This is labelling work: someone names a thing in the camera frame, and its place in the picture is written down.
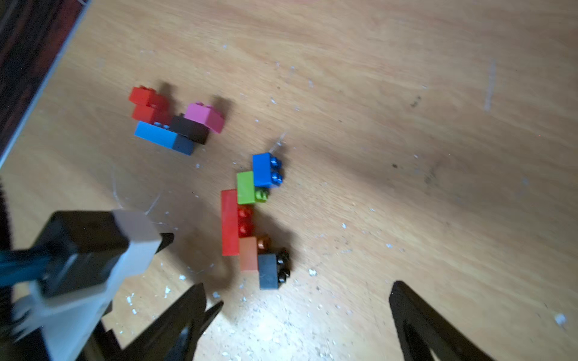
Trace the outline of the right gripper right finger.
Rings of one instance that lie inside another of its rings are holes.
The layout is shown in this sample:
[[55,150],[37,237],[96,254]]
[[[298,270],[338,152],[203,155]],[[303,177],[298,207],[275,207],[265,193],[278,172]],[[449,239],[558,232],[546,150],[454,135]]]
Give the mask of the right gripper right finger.
[[405,360],[492,359],[403,281],[394,282],[389,304]]

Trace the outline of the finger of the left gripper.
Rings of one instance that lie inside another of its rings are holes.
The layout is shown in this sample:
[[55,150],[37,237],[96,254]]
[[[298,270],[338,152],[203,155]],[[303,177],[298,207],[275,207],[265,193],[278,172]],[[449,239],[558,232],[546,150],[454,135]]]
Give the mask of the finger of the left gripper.
[[204,318],[203,318],[203,324],[200,328],[200,335],[202,335],[206,332],[206,330],[209,328],[209,326],[211,325],[213,320],[215,320],[215,318],[219,315],[219,313],[221,312],[223,307],[224,307],[224,302],[220,301],[220,302],[217,302],[215,305],[213,305],[211,308],[209,308],[205,312]]
[[161,233],[160,236],[161,236],[161,243],[159,244],[157,252],[161,252],[162,250],[170,246],[175,240],[174,233]]

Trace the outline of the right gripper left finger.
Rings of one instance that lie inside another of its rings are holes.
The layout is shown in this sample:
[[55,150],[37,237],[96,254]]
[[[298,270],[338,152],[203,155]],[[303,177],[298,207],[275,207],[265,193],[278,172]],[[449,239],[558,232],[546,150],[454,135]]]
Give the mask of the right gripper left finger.
[[110,360],[192,360],[205,318],[206,292],[195,284]]

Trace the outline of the long red lego brick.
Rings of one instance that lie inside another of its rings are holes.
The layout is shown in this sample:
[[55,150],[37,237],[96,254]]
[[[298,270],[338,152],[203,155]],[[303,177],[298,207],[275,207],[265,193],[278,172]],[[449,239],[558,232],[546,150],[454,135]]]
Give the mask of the long red lego brick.
[[221,191],[222,255],[238,256],[239,239],[253,236],[254,209],[237,203],[237,190]]

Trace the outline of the black square lego brick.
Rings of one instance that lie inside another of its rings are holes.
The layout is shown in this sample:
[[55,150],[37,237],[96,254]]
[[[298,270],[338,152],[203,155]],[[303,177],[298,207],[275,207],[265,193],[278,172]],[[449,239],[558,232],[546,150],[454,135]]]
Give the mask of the black square lego brick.
[[284,248],[276,254],[259,254],[257,261],[261,290],[278,290],[291,276],[290,254]]
[[205,144],[209,137],[209,128],[207,126],[189,120],[183,114],[175,115],[171,119],[169,130],[198,144]]

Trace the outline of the orange square lego brick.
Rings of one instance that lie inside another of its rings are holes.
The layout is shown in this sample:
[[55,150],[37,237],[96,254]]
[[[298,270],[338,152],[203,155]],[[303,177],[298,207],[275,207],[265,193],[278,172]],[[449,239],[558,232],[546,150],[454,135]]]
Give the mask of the orange square lego brick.
[[242,272],[258,271],[258,255],[269,251],[271,238],[250,236],[239,239],[239,267]]

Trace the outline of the lime green square lego brick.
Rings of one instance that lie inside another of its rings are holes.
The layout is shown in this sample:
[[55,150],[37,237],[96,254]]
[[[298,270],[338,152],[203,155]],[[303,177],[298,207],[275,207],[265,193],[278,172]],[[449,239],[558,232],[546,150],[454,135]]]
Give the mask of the lime green square lego brick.
[[254,173],[244,171],[236,175],[237,203],[239,205],[252,205],[257,202],[265,203],[269,198],[269,191],[259,188],[254,184]]

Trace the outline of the light blue long lego brick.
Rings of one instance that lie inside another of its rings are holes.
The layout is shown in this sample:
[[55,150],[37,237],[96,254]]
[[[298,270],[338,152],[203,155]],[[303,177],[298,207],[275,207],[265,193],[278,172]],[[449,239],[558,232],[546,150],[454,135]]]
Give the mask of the light blue long lego brick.
[[189,138],[142,121],[137,123],[135,136],[188,156],[190,156],[194,150],[194,142]]

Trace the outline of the dark blue square lego brick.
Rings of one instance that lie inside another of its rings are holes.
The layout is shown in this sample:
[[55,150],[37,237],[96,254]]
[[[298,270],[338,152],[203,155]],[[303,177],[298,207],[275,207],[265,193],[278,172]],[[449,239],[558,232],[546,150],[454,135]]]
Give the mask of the dark blue square lego brick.
[[281,160],[271,153],[256,154],[252,157],[254,185],[261,188],[280,187],[283,183]]

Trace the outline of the small red lego brick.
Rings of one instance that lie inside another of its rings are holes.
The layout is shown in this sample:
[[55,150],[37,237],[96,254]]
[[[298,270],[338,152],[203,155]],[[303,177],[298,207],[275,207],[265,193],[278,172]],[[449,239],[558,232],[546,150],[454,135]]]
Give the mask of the small red lego brick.
[[166,111],[169,108],[167,97],[147,87],[134,87],[129,95],[129,101],[135,105],[142,105],[161,111]]
[[132,118],[140,122],[169,128],[172,115],[166,110],[152,108],[147,105],[137,105],[132,112]]

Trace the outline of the pink square lego brick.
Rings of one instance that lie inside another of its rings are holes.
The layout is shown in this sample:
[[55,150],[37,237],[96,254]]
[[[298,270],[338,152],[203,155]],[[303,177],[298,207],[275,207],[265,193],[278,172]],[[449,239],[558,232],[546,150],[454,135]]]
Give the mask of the pink square lego brick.
[[223,114],[211,105],[204,105],[202,102],[189,104],[185,111],[185,118],[202,124],[217,134],[221,134],[224,129]]

